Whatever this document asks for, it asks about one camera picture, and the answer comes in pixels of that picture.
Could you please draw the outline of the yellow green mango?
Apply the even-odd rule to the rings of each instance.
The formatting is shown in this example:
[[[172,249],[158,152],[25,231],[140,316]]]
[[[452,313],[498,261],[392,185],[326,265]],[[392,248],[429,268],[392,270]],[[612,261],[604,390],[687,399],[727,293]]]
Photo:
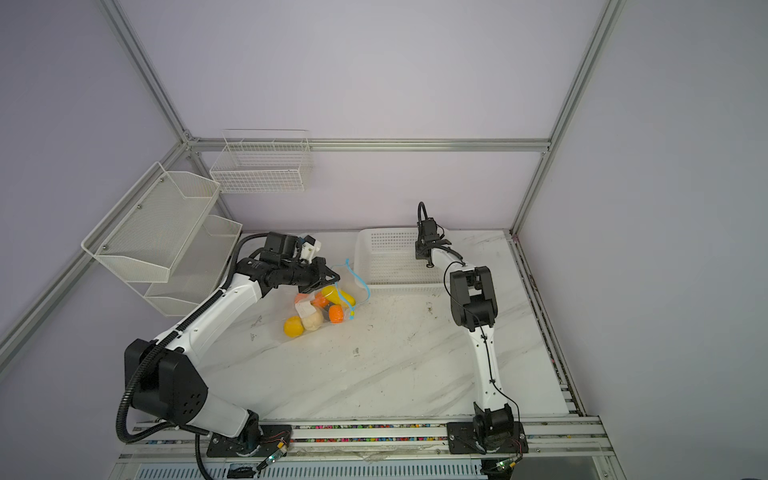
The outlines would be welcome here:
[[[356,299],[337,286],[325,286],[320,290],[320,293],[326,300],[334,305],[339,305],[342,308],[352,308],[356,306]]]

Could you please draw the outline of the yellow peach fruit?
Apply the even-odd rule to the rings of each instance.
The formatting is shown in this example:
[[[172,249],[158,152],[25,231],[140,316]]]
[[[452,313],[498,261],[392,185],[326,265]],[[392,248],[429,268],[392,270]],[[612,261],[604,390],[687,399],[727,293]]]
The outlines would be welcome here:
[[[305,332],[305,327],[299,316],[286,319],[283,323],[283,332],[289,338],[300,337]]]

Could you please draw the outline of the white garlic bulb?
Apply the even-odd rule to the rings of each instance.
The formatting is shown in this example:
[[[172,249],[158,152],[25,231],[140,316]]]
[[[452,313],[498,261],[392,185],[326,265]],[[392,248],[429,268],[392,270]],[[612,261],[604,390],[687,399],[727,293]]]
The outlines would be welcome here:
[[[306,331],[313,332],[323,325],[324,316],[320,311],[315,310],[313,313],[302,317],[301,323]]]

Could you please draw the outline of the clear zip top bag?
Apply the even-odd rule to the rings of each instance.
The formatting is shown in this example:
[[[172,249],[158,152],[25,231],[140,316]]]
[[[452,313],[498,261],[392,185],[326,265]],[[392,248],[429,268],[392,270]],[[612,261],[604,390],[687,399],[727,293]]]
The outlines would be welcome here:
[[[297,293],[291,315],[282,325],[289,340],[316,332],[329,325],[341,325],[358,317],[371,298],[369,285],[354,270],[349,259],[331,267],[340,279],[311,293]]]

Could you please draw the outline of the orange tangerine top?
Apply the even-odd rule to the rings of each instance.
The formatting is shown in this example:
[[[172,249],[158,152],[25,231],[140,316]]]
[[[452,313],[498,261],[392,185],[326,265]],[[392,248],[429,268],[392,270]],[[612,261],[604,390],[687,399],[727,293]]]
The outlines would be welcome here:
[[[328,319],[332,324],[340,324],[343,323],[346,314],[345,309],[341,305],[331,304],[328,309]]]

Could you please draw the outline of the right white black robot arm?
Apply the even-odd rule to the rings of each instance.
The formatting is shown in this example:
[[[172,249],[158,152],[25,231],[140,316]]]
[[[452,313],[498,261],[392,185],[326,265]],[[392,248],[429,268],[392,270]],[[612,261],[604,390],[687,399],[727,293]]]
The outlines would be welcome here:
[[[490,268],[464,260],[430,216],[417,220],[415,258],[429,268],[442,270],[452,319],[466,331],[475,352],[478,393],[473,404],[474,448],[482,454],[509,450],[521,457],[527,446],[520,409],[502,388],[495,352],[499,308]]]

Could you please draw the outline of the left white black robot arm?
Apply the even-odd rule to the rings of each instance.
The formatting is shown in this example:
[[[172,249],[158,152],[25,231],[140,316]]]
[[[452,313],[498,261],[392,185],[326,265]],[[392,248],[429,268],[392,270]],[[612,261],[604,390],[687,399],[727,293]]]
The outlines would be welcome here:
[[[238,454],[258,450],[265,442],[258,414],[213,394],[198,366],[231,324],[270,292],[290,286],[312,293],[338,281],[320,249],[310,235],[268,232],[241,238],[212,294],[167,331],[126,348],[117,438],[132,444],[179,428],[229,441]]]

